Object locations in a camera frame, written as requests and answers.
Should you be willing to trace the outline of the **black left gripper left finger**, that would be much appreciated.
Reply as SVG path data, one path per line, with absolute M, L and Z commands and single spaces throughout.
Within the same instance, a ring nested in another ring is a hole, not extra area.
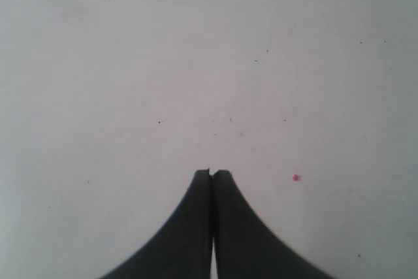
M 143 247 L 104 278 L 209 278 L 212 177 L 198 170 L 169 219 Z

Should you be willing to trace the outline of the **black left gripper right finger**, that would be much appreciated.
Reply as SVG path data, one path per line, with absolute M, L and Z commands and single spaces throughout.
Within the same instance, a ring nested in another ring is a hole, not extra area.
M 226 170 L 212 176 L 212 230 L 219 278 L 330 278 L 262 222 Z

